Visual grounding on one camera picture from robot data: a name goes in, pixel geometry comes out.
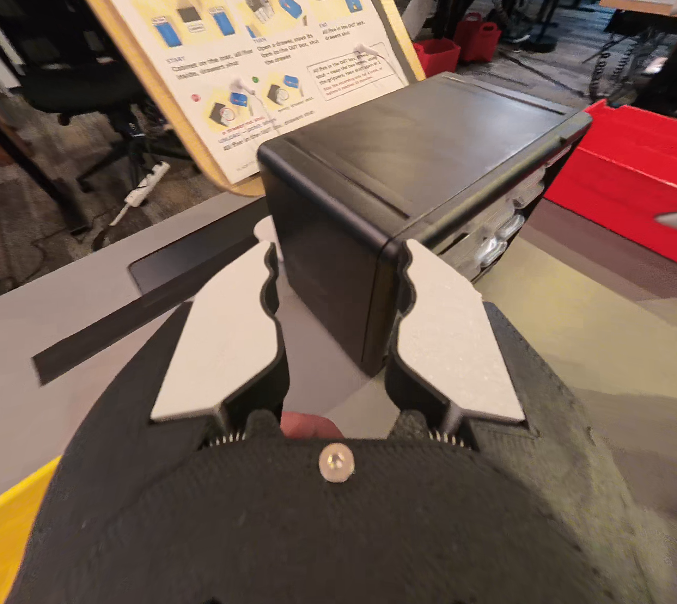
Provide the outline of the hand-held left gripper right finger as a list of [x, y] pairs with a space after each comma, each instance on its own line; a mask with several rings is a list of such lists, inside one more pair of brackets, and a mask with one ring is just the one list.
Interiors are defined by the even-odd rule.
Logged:
[[525, 413], [482, 296], [424, 247], [403, 244], [400, 294], [385, 390], [401, 412], [417, 411], [439, 438], [468, 418], [519, 425]]

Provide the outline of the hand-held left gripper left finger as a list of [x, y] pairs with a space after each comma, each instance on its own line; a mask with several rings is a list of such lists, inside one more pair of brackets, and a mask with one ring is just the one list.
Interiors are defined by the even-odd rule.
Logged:
[[224, 436], [265, 411], [280, 426], [288, 361], [275, 243], [258, 241], [193, 296], [150, 411], [153, 423], [204, 417]]

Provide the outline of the red plastic bin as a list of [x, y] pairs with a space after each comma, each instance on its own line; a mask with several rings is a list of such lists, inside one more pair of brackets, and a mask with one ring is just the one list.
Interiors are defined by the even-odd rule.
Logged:
[[592, 124], [546, 199], [671, 261], [676, 230], [658, 214], [676, 211], [676, 119], [600, 100]]

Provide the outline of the black drawer cabinet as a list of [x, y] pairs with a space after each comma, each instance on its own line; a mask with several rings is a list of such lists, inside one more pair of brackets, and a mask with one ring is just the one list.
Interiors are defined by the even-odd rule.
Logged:
[[584, 109], [444, 73], [263, 143], [288, 282], [374, 377], [397, 316], [402, 245], [418, 241], [475, 283], [591, 125]]

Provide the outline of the person's left hand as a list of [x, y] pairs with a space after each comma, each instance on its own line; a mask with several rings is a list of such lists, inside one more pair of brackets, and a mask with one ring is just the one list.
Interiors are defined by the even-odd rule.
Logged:
[[342, 432], [330, 419], [307, 413], [283, 411], [280, 427], [289, 439], [330, 439], [341, 440]]

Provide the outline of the olive grey mat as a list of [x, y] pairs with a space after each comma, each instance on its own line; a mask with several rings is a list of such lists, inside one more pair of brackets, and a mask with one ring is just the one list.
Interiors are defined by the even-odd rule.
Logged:
[[579, 396], [676, 568], [676, 263], [542, 200], [477, 288]]

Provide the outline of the white power strip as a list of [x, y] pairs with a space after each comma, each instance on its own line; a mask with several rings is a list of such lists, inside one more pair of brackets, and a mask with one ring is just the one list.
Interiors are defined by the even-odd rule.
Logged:
[[151, 171], [139, 182], [138, 186], [125, 197], [124, 204], [131, 208], [140, 207], [163, 179], [170, 167], [169, 163], [165, 161], [154, 165]]

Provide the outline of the small red floor bin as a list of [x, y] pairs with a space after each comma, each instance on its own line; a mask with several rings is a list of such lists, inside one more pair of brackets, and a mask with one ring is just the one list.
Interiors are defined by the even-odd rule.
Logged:
[[457, 26], [453, 41], [461, 48], [462, 64], [493, 61], [502, 30], [497, 24], [485, 21], [480, 13], [468, 13]]
[[455, 73], [461, 55], [461, 47], [453, 40], [428, 39], [413, 43], [426, 78], [442, 73]]

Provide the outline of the yellow plastic bin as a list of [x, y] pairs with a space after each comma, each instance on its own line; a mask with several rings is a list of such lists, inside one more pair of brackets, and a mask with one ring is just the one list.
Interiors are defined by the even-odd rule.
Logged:
[[7, 600], [58, 456], [1, 495], [1, 603]]

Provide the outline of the black office chair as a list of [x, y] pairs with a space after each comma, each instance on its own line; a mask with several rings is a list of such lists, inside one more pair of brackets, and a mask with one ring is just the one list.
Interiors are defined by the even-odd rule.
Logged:
[[1, 29], [22, 59], [21, 94], [30, 107], [68, 126], [77, 116], [101, 114], [119, 140], [77, 178], [120, 160], [130, 165], [131, 188], [160, 162], [134, 107], [146, 115], [148, 94], [85, 0], [1, 0]]

